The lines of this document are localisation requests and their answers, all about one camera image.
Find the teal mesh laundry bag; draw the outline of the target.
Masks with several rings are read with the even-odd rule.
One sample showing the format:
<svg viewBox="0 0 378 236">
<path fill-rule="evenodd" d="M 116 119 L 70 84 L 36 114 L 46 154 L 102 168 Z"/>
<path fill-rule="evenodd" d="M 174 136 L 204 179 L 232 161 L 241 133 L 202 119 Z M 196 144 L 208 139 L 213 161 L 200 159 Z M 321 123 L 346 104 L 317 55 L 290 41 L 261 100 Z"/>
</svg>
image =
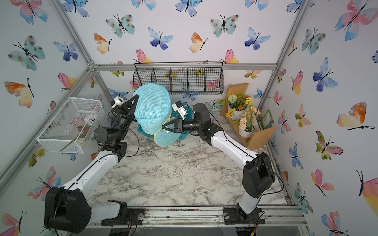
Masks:
<svg viewBox="0 0 378 236">
<path fill-rule="evenodd" d="M 149 83 L 142 85 L 134 94 L 139 96 L 134 115 L 143 131 L 152 135 L 155 144 L 161 147 L 175 143 L 180 134 L 162 128 L 173 120 L 172 103 L 167 89 L 162 85 Z"/>
</svg>

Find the white pot yellow pink flowers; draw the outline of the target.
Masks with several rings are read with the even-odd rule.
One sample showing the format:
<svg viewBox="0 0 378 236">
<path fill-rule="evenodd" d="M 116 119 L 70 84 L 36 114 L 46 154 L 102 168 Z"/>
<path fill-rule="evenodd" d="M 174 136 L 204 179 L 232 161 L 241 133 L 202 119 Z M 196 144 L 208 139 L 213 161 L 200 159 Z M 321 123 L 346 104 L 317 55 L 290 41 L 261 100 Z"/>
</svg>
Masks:
<svg viewBox="0 0 378 236">
<path fill-rule="evenodd" d="M 261 112 L 256 107 L 251 106 L 248 111 L 238 120 L 235 121 L 235 125 L 238 128 L 239 135 L 243 138 L 249 139 L 255 132 L 254 125 L 255 115 L 260 115 Z"/>
</svg>

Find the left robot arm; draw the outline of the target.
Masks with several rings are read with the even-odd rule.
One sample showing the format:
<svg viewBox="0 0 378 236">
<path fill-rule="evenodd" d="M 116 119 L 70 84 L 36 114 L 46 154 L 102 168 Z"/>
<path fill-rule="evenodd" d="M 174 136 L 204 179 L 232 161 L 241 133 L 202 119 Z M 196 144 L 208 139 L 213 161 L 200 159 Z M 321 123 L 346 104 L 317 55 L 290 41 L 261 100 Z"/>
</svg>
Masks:
<svg viewBox="0 0 378 236">
<path fill-rule="evenodd" d="M 91 206 L 88 196 L 104 175 L 127 156 L 128 144 L 124 139 L 135 121 L 138 100 L 138 95 L 128 101 L 119 97 L 114 99 L 111 109 L 113 124 L 100 126 L 94 131 L 94 138 L 101 146 L 98 156 L 71 181 L 47 192 L 45 228 L 56 235 L 61 231 L 78 234 L 93 223 L 127 225 L 131 222 L 126 203 L 109 201 Z"/>
</svg>

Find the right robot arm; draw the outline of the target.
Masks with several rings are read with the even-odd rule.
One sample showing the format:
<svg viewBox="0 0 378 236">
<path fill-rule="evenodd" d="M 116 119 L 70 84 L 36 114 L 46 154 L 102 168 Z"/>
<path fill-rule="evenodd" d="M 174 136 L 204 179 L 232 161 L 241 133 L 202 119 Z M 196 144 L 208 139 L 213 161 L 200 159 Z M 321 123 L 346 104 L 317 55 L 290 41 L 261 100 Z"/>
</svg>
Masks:
<svg viewBox="0 0 378 236">
<path fill-rule="evenodd" d="M 264 152 L 249 150 L 227 135 L 219 124 L 212 121 L 212 114 L 205 104 L 193 106 L 192 119 L 185 118 L 187 112 L 180 101 L 172 104 L 172 108 L 180 113 L 181 118 L 168 122 L 162 129 L 173 133 L 195 131 L 201 140 L 221 150 L 240 166 L 244 194 L 238 205 L 245 214 L 254 212 L 264 192 L 276 181 L 270 157 Z"/>
</svg>

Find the teal plastic basket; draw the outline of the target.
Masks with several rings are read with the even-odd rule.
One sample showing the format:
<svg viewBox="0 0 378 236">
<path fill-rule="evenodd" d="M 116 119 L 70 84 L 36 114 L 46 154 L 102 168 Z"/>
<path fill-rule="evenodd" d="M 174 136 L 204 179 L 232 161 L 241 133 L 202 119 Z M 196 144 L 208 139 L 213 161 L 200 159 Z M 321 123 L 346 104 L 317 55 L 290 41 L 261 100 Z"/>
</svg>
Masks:
<svg viewBox="0 0 378 236">
<path fill-rule="evenodd" d="M 189 134 L 188 132 L 184 131 L 183 128 L 183 119 L 178 111 L 172 111 L 170 122 L 167 125 L 162 126 L 162 130 L 160 130 L 158 133 L 151 135 L 147 134 L 143 129 L 142 126 L 138 126 L 138 132 L 141 134 L 144 134 L 148 138 L 154 138 L 158 134 L 167 134 L 167 135 L 179 135 L 179 140 L 184 140 L 185 137 Z"/>
</svg>

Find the white pot orange flowers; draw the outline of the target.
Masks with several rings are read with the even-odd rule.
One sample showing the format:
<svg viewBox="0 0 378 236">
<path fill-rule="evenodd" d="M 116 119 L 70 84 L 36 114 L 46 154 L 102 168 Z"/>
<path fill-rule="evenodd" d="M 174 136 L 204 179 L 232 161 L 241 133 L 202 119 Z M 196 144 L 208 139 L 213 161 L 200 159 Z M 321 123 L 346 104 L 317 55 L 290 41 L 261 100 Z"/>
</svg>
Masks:
<svg viewBox="0 0 378 236">
<path fill-rule="evenodd" d="M 253 106 L 254 99 L 245 94 L 231 94 L 227 100 L 228 112 L 226 116 L 233 121 L 240 119 Z"/>
</svg>

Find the wooden zigzag shelf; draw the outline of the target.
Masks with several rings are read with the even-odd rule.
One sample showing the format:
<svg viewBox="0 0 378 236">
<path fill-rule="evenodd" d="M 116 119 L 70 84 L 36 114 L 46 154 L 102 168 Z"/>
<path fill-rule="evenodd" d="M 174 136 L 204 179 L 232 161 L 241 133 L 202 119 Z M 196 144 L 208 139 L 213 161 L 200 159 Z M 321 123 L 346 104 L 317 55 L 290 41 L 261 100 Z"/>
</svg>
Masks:
<svg viewBox="0 0 378 236">
<path fill-rule="evenodd" d="M 257 118 L 254 99 L 247 95 L 249 84 L 228 87 L 221 114 L 225 116 L 239 137 L 242 145 L 250 150 L 263 148 L 276 131 L 275 127 L 264 129 Z"/>
</svg>

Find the green framed small board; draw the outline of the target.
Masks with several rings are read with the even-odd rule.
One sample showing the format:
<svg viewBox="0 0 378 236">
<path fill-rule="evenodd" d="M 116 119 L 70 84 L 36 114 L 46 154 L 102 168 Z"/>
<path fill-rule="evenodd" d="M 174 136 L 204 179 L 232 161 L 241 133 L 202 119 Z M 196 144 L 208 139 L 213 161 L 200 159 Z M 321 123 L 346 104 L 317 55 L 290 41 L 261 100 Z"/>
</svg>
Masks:
<svg viewBox="0 0 378 236">
<path fill-rule="evenodd" d="M 261 127 L 263 129 L 268 129 L 268 128 L 272 128 L 273 127 L 274 119 L 273 119 L 273 116 L 272 116 L 270 110 L 267 110 L 266 113 L 265 113 L 265 115 L 262 116 L 262 118 L 260 120 L 260 123 L 261 123 Z"/>
</svg>

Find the white mesh wall box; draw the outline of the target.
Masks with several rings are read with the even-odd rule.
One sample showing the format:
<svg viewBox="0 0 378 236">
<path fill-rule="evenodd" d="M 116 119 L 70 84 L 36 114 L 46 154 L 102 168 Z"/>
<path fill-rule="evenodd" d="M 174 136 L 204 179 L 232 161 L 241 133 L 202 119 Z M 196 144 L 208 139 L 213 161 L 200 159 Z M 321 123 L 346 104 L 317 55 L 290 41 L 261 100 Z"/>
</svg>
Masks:
<svg viewBox="0 0 378 236">
<path fill-rule="evenodd" d="M 49 152 L 83 154 L 103 116 L 100 100 L 70 97 L 36 140 Z"/>
</svg>

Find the aluminium front rail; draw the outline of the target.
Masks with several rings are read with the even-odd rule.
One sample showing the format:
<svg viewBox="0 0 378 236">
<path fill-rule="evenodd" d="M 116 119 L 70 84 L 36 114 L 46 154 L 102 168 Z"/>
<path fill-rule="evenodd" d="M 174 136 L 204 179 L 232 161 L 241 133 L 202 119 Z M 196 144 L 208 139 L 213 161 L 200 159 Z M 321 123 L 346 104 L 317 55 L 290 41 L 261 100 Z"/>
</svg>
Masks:
<svg viewBox="0 0 378 236">
<path fill-rule="evenodd" d="M 307 226 L 298 206 L 262 205 L 247 219 L 236 206 L 129 206 L 128 213 L 138 228 Z"/>
</svg>

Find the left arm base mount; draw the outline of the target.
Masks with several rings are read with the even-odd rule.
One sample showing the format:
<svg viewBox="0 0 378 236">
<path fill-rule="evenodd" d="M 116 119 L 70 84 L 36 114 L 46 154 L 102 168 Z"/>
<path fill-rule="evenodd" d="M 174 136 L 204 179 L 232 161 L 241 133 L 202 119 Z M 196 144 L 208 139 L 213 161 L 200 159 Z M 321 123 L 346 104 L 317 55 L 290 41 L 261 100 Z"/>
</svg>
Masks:
<svg viewBox="0 0 378 236">
<path fill-rule="evenodd" d="M 118 210 L 116 217 L 102 220 L 102 226 L 142 225 L 146 214 L 144 208 L 130 208 L 126 202 L 116 200 L 108 200 L 108 203 L 116 203 L 120 209 Z"/>
</svg>

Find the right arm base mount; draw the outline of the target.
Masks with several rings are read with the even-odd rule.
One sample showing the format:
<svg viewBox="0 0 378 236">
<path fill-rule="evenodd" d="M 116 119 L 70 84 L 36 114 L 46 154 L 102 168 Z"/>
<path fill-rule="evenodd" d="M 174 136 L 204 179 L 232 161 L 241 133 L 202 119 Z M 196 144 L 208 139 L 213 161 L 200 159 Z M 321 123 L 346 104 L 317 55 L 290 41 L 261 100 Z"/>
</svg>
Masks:
<svg viewBox="0 0 378 236">
<path fill-rule="evenodd" d="M 265 224 L 262 218 L 264 211 L 260 208 L 255 208 L 251 213 L 245 213 L 239 205 L 236 207 L 223 208 L 223 220 L 226 225 L 259 225 Z"/>
</svg>

